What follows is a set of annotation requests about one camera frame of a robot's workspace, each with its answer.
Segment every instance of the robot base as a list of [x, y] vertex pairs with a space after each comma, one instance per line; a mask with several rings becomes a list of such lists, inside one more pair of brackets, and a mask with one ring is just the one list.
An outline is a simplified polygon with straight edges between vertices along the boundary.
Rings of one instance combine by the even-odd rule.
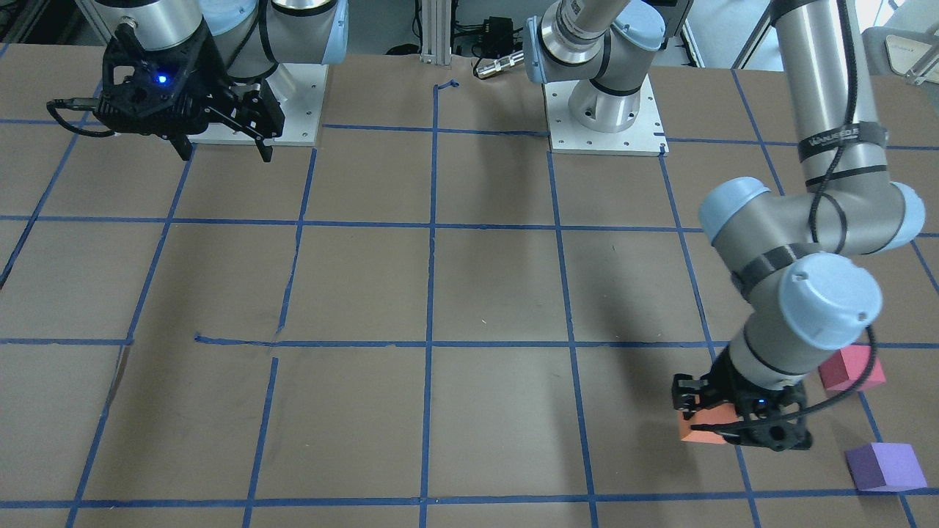
[[[283, 64], [268, 78], [274, 94], [282, 101], [285, 116], [284, 134], [267, 141], [268, 145], [309, 147], [316, 144], [328, 70], [329, 67], [321, 64]], [[233, 132], [221, 123], [208, 125], [208, 130], [190, 136], [190, 140], [212, 145], [254, 145], [254, 139], [242, 132]]]
[[631, 127], [616, 133], [597, 132], [584, 127], [567, 108], [567, 100], [579, 81], [545, 85], [547, 124], [551, 150], [568, 154], [609, 154], [614, 156], [658, 156], [669, 143], [665, 140], [662, 118], [647, 76], [642, 82], [639, 113]]

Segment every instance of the cube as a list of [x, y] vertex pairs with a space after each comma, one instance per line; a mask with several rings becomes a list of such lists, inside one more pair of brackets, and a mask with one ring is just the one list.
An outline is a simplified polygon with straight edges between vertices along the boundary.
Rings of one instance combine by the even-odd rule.
[[854, 485], [861, 491], [926, 488], [926, 476], [909, 443], [869, 443], [845, 452]]
[[724, 437], [711, 431], [691, 430], [692, 425], [698, 424], [729, 424], [737, 421], [737, 411], [732, 403], [718, 405], [713, 409], [702, 409], [695, 412], [690, 420], [685, 420], [678, 412], [678, 438], [682, 442], [698, 443], [727, 443]]
[[[825, 390], [841, 392], [850, 387], [864, 372], [869, 355], [870, 347], [866, 345], [851, 345], [832, 354], [819, 366], [819, 375], [822, 377]], [[864, 391], [885, 381], [884, 368], [881, 366], [880, 359], [877, 359], [868, 380], [857, 390]]]

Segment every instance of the purple cube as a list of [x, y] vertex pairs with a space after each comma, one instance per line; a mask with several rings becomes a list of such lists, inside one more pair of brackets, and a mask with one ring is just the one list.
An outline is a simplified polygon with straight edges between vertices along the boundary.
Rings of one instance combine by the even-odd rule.
[[845, 453], [854, 485], [861, 491], [926, 488], [926, 476], [909, 443], [869, 443]]

